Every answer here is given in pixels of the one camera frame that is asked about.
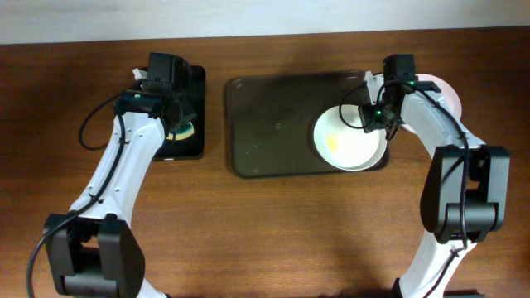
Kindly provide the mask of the green and yellow sponge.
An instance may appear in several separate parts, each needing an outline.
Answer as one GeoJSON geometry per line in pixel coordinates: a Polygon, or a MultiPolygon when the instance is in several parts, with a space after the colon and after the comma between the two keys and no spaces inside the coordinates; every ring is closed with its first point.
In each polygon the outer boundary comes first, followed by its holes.
{"type": "Polygon", "coordinates": [[[166,137],[170,141],[182,141],[195,134],[195,129],[192,122],[182,124],[171,128],[166,137]]]}

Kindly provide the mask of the pink plate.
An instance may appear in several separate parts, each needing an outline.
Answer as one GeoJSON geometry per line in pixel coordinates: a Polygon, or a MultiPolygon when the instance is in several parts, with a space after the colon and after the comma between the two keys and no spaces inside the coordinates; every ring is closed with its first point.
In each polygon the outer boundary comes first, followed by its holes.
{"type": "Polygon", "coordinates": [[[462,107],[456,91],[443,79],[419,74],[416,80],[404,81],[400,118],[419,137],[458,134],[462,107]]]}

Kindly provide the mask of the white cream plate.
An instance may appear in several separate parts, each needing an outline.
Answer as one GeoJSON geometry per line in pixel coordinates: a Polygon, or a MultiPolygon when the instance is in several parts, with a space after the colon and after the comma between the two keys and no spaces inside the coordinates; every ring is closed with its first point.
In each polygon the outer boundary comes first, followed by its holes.
{"type": "Polygon", "coordinates": [[[323,112],[313,128],[313,143],[320,157],[331,166],[343,171],[364,171],[383,159],[387,150],[384,131],[365,133],[343,123],[340,116],[352,126],[361,124],[358,107],[345,104],[323,112]]]}

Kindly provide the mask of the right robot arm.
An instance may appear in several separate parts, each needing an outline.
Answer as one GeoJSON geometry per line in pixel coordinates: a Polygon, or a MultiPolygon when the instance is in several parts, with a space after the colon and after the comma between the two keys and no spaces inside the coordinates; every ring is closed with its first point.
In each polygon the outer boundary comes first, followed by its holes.
{"type": "Polygon", "coordinates": [[[442,297],[463,258],[504,223],[510,156],[488,146],[450,111],[433,81],[418,78],[411,54],[383,59],[367,73],[369,102],[359,108],[364,132],[392,140],[408,125],[431,157],[420,199],[425,232],[410,267],[393,285],[396,297],[442,297]]]}

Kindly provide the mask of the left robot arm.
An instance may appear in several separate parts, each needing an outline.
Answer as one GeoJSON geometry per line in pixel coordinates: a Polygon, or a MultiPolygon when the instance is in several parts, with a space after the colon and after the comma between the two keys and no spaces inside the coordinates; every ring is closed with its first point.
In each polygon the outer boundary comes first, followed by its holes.
{"type": "Polygon", "coordinates": [[[50,214],[30,256],[26,288],[44,248],[55,290],[71,297],[163,297],[145,277],[146,261],[131,230],[137,195],[153,161],[200,159],[205,149],[205,69],[151,53],[135,83],[108,100],[112,135],[67,214],[50,214]]]}

